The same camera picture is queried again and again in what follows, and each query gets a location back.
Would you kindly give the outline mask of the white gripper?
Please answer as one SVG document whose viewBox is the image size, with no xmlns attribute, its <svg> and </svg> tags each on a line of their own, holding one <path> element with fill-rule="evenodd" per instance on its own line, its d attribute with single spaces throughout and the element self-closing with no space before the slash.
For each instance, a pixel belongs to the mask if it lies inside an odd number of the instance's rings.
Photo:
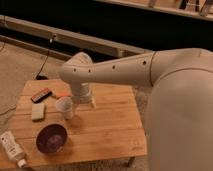
<svg viewBox="0 0 213 171">
<path fill-rule="evenodd" d="M 90 106 L 95 109 L 96 101 L 92 98 L 92 90 L 89 83 L 71 84 L 70 85 L 72 97 L 61 97 L 55 102 L 56 110 L 59 111 L 62 116 L 69 120 L 73 114 L 71 99 L 75 104 L 89 103 Z"/>
</svg>

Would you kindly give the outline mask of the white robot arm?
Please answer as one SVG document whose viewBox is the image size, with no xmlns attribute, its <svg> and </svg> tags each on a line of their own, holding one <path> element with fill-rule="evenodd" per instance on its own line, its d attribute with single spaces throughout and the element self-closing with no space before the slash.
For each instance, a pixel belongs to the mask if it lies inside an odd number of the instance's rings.
<svg viewBox="0 0 213 171">
<path fill-rule="evenodd" d="M 75 104 L 91 100 L 91 83 L 150 87 L 145 119 L 149 170 L 213 171 L 213 51 L 152 51 L 99 63 L 79 52 L 59 74 Z"/>
</svg>

